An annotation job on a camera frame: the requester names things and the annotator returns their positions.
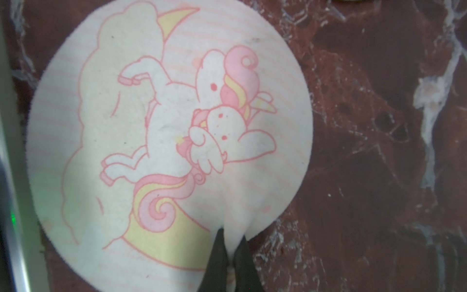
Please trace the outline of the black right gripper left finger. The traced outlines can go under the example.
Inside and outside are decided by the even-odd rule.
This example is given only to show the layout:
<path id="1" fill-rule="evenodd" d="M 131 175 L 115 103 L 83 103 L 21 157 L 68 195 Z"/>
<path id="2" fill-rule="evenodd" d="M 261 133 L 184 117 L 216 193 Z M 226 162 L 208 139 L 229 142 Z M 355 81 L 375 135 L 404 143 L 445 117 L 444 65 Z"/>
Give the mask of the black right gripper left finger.
<path id="1" fill-rule="evenodd" d="M 216 233 L 207 268 L 197 292 L 226 292 L 228 265 L 224 229 L 220 228 Z"/>

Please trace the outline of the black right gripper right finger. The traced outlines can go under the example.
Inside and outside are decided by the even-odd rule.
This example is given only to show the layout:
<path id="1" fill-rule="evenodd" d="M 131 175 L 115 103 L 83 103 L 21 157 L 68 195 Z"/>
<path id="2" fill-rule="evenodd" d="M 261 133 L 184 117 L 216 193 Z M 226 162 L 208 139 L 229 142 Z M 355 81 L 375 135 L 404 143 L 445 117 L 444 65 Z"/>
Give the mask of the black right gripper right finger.
<path id="1" fill-rule="evenodd" d="M 235 292 L 264 292 L 248 241 L 243 237 L 233 256 Z"/>

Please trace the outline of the pale pink cat coaster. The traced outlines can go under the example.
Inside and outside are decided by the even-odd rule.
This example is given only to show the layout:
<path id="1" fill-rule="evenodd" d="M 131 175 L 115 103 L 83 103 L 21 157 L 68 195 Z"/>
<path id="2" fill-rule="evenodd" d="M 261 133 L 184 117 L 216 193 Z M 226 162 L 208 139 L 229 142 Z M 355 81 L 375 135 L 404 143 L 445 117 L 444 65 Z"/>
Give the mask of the pale pink cat coaster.
<path id="1" fill-rule="evenodd" d="M 100 292 L 194 292 L 293 200 L 313 111 L 300 66 L 240 1 L 112 1 L 59 48 L 32 100 L 34 207 Z"/>

